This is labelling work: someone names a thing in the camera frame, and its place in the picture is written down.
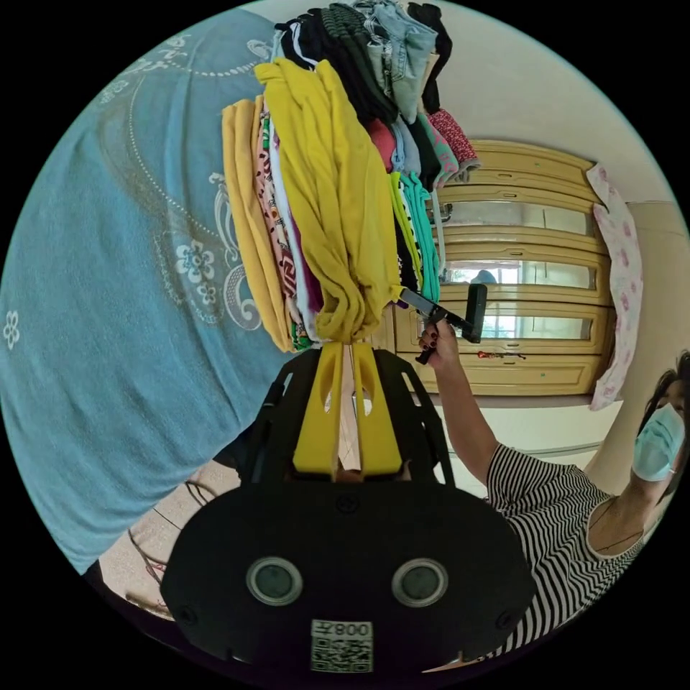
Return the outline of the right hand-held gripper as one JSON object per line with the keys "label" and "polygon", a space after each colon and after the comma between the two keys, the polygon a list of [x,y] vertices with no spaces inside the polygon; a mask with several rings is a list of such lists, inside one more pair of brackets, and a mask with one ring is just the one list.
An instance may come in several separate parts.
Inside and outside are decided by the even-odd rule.
{"label": "right hand-held gripper", "polygon": [[422,317],[425,318],[427,326],[433,326],[433,332],[438,334],[437,324],[445,321],[451,329],[459,330],[462,337],[465,336],[465,320],[455,313],[452,313],[439,304],[434,303],[421,294],[416,293],[408,288],[403,288],[401,292],[401,300],[408,306],[414,308]]}

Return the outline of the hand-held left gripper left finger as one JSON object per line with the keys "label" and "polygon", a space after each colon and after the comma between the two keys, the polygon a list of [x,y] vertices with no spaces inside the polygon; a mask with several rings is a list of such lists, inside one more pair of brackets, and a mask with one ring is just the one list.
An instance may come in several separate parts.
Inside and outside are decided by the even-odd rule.
{"label": "hand-held left gripper left finger", "polygon": [[344,345],[328,342],[319,351],[300,435],[293,455],[296,470],[336,470],[339,462]]}

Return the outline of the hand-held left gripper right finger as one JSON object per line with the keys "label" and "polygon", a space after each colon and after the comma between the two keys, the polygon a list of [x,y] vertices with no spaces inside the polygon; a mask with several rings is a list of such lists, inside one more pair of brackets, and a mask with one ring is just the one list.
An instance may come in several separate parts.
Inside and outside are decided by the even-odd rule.
{"label": "hand-held left gripper right finger", "polygon": [[352,362],[361,474],[394,476],[403,460],[371,345],[353,344]]}

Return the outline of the person's right hand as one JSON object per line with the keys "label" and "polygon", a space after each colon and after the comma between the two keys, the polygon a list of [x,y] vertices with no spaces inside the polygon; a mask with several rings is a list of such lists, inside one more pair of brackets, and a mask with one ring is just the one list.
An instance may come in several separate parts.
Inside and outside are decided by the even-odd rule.
{"label": "person's right hand", "polygon": [[455,372],[460,368],[459,350],[454,329],[445,320],[427,323],[418,341],[421,354],[436,374]]}

